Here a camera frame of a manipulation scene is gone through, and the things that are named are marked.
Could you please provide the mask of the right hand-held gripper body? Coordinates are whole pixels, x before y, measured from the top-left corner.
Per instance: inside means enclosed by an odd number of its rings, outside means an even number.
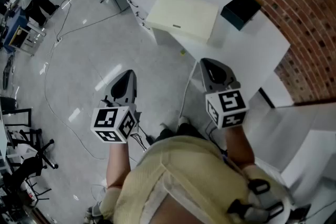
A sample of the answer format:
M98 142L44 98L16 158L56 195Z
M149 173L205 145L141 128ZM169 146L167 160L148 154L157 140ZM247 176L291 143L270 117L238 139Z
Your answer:
M228 86L205 84L206 112L218 129L242 125L248 112L248 103L241 93L240 83Z

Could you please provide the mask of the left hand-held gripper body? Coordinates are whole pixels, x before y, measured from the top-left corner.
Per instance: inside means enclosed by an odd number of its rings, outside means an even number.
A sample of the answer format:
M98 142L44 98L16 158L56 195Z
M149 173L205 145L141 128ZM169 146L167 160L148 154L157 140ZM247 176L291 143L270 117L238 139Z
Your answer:
M141 112L135 103L100 101L93 110L90 129L97 138L110 144L125 144L131 134L136 133Z

